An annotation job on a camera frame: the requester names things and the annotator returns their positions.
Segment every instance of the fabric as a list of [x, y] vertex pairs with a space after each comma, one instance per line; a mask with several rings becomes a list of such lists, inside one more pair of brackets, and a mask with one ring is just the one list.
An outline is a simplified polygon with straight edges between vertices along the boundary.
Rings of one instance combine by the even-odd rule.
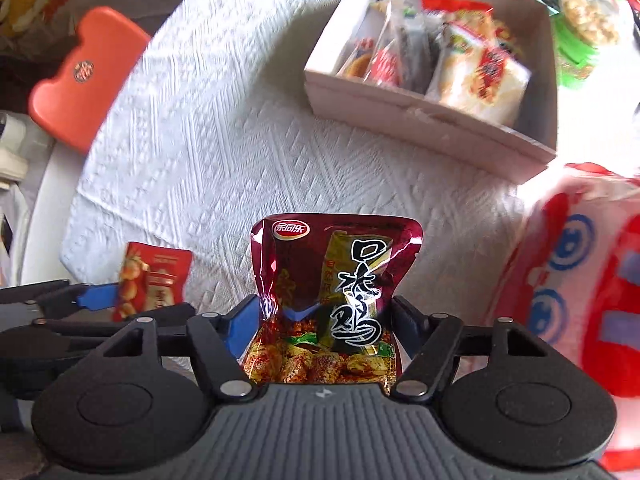
[[270, 214], [417, 219], [397, 289], [479, 322], [521, 211], [510, 184], [429, 150], [313, 116], [303, 67], [340, 0], [185, 0], [97, 134], [62, 247], [82, 282], [117, 277], [136, 240], [194, 253], [185, 299], [226, 312], [255, 292], [249, 232]]

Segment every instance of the brand logo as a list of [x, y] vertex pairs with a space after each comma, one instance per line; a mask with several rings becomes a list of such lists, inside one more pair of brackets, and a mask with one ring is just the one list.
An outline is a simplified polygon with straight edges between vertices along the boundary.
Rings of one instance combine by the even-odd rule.
[[278, 220], [273, 225], [273, 236], [278, 240], [297, 240], [309, 234], [311, 229], [300, 220]]
[[80, 61], [74, 66], [74, 78], [79, 83], [85, 83], [94, 74], [94, 64], [91, 61]]

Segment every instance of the chicken snack bag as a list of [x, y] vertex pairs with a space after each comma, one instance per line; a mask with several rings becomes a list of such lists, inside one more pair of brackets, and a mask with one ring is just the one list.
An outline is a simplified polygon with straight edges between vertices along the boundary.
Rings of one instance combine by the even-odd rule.
[[612, 396], [618, 423], [602, 458], [640, 468], [640, 180], [568, 165], [540, 200], [498, 284], [487, 321], [508, 316]]
[[386, 306], [422, 245], [415, 220], [280, 214], [252, 229], [260, 328], [243, 368], [257, 384], [379, 383], [400, 360]]

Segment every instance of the clear plastic jar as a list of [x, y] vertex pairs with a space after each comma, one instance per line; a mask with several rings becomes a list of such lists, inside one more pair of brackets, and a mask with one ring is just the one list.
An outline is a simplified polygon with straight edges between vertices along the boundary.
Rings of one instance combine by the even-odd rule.
[[587, 45], [601, 48], [620, 42], [620, 3], [624, 1], [560, 0], [560, 7], [569, 29]]

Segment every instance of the snack bag with blue design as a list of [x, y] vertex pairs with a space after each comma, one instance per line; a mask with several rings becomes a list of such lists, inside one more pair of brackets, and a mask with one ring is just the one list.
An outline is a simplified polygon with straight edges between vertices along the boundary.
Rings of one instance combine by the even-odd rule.
[[513, 317], [613, 396], [602, 463], [640, 468], [640, 180], [568, 165], [538, 202], [487, 320]]

